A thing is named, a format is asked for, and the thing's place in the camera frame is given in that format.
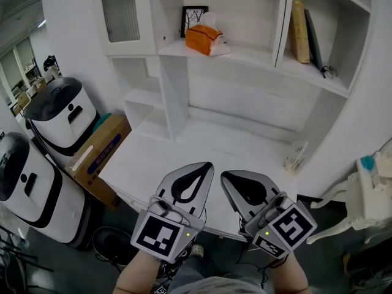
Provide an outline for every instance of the desk surface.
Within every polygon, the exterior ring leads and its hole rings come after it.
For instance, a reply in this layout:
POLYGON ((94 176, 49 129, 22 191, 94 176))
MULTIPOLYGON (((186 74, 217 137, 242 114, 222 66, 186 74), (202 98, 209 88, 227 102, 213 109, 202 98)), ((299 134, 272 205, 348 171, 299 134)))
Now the desk surface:
POLYGON ((188 120, 175 143, 131 132, 99 176, 122 196, 147 206, 167 173, 184 165, 210 161, 215 173, 206 202, 206 230, 242 239, 238 235, 239 214, 234 212, 221 188, 221 173, 226 170, 263 173, 295 201, 296 178, 283 168, 289 149, 289 145, 278 141, 195 119, 188 120), (208 132, 209 136, 199 136, 198 132, 208 132))

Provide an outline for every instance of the cardboard box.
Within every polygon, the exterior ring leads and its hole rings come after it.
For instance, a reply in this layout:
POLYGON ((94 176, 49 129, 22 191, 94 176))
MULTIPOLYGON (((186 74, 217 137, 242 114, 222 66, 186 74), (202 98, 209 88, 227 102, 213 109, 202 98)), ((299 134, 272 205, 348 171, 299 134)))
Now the cardboard box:
POLYGON ((117 209, 121 199, 98 175, 130 132, 124 116, 109 116, 66 167, 71 177, 112 210, 117 209))

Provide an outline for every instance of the floor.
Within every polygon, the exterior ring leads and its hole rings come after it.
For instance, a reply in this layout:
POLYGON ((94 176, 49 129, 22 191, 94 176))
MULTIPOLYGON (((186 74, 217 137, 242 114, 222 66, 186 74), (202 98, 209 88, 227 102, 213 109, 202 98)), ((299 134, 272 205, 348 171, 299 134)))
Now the floor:
MULTIPOLYGON (((343 204, 335 203, 311 213, 318 223, 318 230, 323 230, 338 223, 345 216, 345 208, 343 204)), ((137 213, 122 203, 115 213, 105 210, 102 225, 132 233, 136 219, 137 213)), ((29 230, 27 239, 30 244, 29 251, 38 256, 39 263, 55 271, 49 273, 40 269, 29 270, 29 284, 51 288, 62 294, 108 294, 113 291, 118 272, 109 263, 98 261, 94 249, 76 251, 35 230, 29 230)), ((363 232, 348 230, 343 234, 316 241, 313 245, 303 244, 297 248, 296 257, 307 274, 313 293, 349 292, 349 277, 343 274, 341 256, 346 251, 355 253, 360 250, 363 247, 362 240, 363 232)), ((219 239, 209 233, 200 234, 198 242, 204 245, 208 259, 215 263, 220 273, 239 273, 261 279, 253 266, 235 265, 244 243, 219 239)), ((262 251, 245 252, 241 262, 251 262, 258 266, 268 264, 262 251)), ((382 293, 384 288, 359 293, 382 293)), ((265 285, 265 290, 267 293, 273 293, 269 282, 265 285)), ((39 289, 31 290, 31 293, 45 292, 39 289)))

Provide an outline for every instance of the picture frame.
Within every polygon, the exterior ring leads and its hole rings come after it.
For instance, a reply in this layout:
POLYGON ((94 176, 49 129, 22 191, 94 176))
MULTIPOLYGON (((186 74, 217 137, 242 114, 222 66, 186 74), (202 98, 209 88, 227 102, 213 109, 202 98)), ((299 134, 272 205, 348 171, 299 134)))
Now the picture frame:
POLYGON ((181 19, 181 37, 185 38, 186 30, 200 21, 201 16, 208 12, 207 6, 187 6, 183 7, 183 17, 181 19))

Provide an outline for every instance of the cabinet door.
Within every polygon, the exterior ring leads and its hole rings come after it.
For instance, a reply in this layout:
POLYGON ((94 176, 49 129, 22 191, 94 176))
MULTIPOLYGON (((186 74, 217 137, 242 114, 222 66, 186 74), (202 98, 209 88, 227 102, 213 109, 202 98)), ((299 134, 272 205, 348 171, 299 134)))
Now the cabinet door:
POLYGON ((150 0, 93 0, 104 54, 156 54, 150 0))

